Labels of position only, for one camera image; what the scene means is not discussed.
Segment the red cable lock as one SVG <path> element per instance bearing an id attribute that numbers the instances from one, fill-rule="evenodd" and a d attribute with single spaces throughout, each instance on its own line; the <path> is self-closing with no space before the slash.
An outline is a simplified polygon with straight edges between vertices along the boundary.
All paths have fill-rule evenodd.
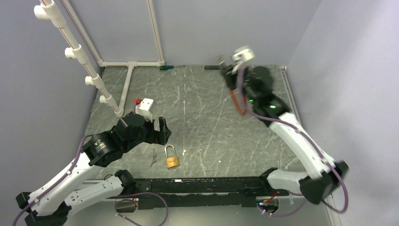
<path id="1" fill-rule="evenodd" d="M 242 116 L 245 116 L 247 114 L 247 99 L 245 96 L 242 96 L 242 103 L 244 104 L 242 107 L 241 102 L 238 100 L 238 94 L 236 93 L 235 90 L 231 90 L 230 91 L 230 96 L 231 99 L 234 103 L 234 106 L 236 108 L 236 110 L 238 111 L 238 113 Z"/>

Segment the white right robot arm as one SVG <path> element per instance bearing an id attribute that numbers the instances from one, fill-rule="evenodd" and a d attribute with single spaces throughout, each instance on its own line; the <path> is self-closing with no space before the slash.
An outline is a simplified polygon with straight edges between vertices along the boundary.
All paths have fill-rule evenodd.
<path id="1" fill-rule="evenodd" d="M 349 166 L 324 152 L 297 120 L 290 107 L 273 93 L 274 79 L 269 69 L 257 66 L 234 70 L 233 65 L 220 64 L 219 70 L 227 87 L 238 90 L 244 111 L 259 119 L 277 134 L 296 155 L 304 172 L 271 168 L 260 176 L 259 189 L 264 195 L 286 190 L 302 195 L 308 202 L 320 204 L 342 187 L 344 209 L 349 205 L 348 189 L 343 181 Z"/>

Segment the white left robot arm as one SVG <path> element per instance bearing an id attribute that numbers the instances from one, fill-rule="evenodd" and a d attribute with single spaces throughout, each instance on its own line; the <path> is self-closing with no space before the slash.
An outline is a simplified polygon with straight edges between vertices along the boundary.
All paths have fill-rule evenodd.
<path id="1" fill-rule="evenodd" d="M 62 226 L 73 214 L 99 201 L 132 196 L 136 181 L 127 170 L 118 170 L 96 185 L 79 186 L 141 143 L 165 145 L 172 132 L 164 117 L 159 117 L 159 126 L 156 130 L 154 120 L 131 112 L 110 130 L 84 136 L 63 170 L 36 191 L 16 197 L 19 216 L 28 226 Z"/>

